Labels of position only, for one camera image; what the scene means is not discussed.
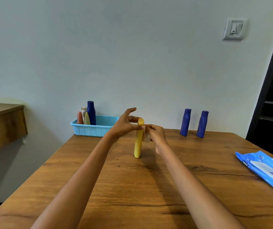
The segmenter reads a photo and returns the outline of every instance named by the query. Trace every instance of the dark blue bottle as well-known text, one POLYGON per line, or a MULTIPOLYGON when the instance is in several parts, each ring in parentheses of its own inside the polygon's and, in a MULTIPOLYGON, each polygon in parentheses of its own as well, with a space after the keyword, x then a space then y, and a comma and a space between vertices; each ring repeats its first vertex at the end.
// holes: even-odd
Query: dark blue bottle
POLYGON ((198 130, 197 130, 197 136, 200 138, 204 137, 204 133, 206 131, 206 126, 207 126, 207 122, 208 122, 208 115, 209 115, 208 111, 202 111, 202 113, 201 113, 201 117, 200 117, 199 125, 198 125, 198 130))
POLYGON ((87 113, 89 115, 90 124, 96 125, 96 112, 95 112, 93 101, 88 101, 87 113))
POLYGON ((182 136, 187 136, 188 135, 188 126, 190 124, 191 111, 192 111, 192 109, 190 109, 190 108, 186 108, 185 111, 184 111, 182 124, 181 124, 181 130, 180 130, 180 134, 182 136))

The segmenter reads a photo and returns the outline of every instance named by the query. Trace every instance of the wooden cabinet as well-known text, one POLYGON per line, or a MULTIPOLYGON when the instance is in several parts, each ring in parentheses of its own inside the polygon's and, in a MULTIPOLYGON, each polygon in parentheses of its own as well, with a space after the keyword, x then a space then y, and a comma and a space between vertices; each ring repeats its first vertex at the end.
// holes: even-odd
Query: wooden cabinet
POLYGON ((28 134, 24 106, 0 104, 0 148, 28 134))

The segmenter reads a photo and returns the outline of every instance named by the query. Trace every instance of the black frame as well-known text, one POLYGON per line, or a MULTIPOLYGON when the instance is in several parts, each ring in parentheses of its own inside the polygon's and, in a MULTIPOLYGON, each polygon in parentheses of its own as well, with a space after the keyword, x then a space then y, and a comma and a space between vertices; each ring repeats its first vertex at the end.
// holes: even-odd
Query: black frame
POLYGON ((267 93, 268 93, 272 78, 273 78, 273 53, 272 53, 272 57, 271 57, 271 60, 270 60, 270 64, 269 64, 269 67, 268 67, 268 70, 267 70, 267 73, 266 73, 266 77, 264 79, 264 83, 263 83, 260 95, 259 95, 258 100, 257 100, 256 107, 255 107, 255 110, 254 110, 254 113, 253 113, 253 116, 252 116, 252 120, 251 120, 251 123, 250 123, 250 126, 249 126, 249 130, 248 130, 248 133, 247 133, 247 136, 246 136, 246 140, 248 140, 250 142, 252 142, 254 132, 255 132, 258 120, 260 118, 261 111, 263 109, 265 99, 266 99, 266 96, 267 96, 267 93))

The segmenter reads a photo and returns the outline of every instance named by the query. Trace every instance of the left arm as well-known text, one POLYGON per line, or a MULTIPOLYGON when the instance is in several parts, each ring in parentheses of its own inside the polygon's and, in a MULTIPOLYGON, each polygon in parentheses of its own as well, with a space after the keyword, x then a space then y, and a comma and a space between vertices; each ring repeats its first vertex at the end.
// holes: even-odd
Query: left arm
POLYGON ((100 140, 92 153, 47 206, 32 229, 77 228, 108 152, 117 139, 144 126, 133 125, 139 117, 129 116, 136 108, 127 109, 100 140))

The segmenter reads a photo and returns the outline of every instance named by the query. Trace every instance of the basket rim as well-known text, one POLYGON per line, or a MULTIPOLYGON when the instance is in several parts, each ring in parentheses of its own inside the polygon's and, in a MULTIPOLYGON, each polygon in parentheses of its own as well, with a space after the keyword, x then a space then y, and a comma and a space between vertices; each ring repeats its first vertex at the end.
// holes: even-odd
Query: basket rim
MULTIPOLYGON (((119 117, 115 117, 115 116, 103 116, 103 115, 96 115, 96 116, 100 116, 100 117, 114 117, 114 118, 116 118, 116 121, 118 121, 118 119, 119 119, 119 117)), ((77 118, 71 122, 72 126, 95 127, 95 128, 111 128, 112 127, 112 126, 103 126, 103 125, 81 125, 81 124, 74 124, 73 122, 76 121, 76 120, 77 120, 77 118)))

